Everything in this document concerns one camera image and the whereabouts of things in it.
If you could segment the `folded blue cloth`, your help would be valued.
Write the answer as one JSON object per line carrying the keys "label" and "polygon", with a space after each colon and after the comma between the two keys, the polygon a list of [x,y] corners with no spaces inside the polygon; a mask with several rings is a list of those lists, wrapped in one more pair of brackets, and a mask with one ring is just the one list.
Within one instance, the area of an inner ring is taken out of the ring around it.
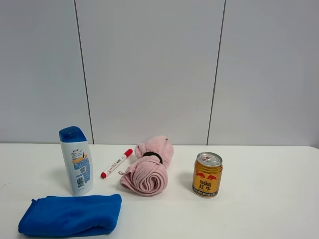
{"label": "folded blue cloth", "polygon": [[110,234],[117,225],[121,204],[119,194],[33,199],[18,224],[18,232],[32,237]]}

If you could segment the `red white marker pen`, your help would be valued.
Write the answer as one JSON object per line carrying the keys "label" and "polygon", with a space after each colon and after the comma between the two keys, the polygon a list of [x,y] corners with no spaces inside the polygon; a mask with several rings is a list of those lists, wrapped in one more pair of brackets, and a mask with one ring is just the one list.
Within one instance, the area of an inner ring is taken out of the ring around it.
{"label": "red white marker pen", "polygon": [[123,161],[125,161],[133,153],[132,149],[128,149],[122,156],[120,156],[113,164],[106,168],[101,174],[100,178],[107,178]]}

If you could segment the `rolled pink towel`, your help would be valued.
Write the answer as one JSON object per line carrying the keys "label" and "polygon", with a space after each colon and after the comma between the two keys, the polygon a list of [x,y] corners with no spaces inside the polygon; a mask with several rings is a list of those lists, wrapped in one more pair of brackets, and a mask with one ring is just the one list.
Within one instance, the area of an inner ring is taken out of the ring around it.
{"label": "rolled pink towel", "polygon": [[166,136],[155,136],[135,147],[137,158],[120,179],[124,188],[142,195],[154,196],[168,184],[167,169],[173,158],[174,149]]}

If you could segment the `white blue shampoo bottle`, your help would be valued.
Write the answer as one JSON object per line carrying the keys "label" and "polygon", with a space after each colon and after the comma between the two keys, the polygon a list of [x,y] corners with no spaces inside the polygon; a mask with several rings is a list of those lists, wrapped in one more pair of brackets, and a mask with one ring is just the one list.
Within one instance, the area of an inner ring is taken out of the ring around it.
{"label": "white blue shampoo bottle", "polygon": [[88,141],[77,126],[59,131],[60,146],[73,196],[83,196],[93,188],[93,163]]}

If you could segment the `gold Red Bull can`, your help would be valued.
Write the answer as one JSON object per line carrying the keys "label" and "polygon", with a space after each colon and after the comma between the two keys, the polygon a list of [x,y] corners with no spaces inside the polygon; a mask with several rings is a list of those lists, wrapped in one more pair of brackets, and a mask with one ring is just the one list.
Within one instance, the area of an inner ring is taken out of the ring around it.
{"label": "gold Red Bull can", "polygon": [[194,163],[192,189],[204,198],[213,198],[219,192],[223,171],[222,158],[212,152],[201,152]]}

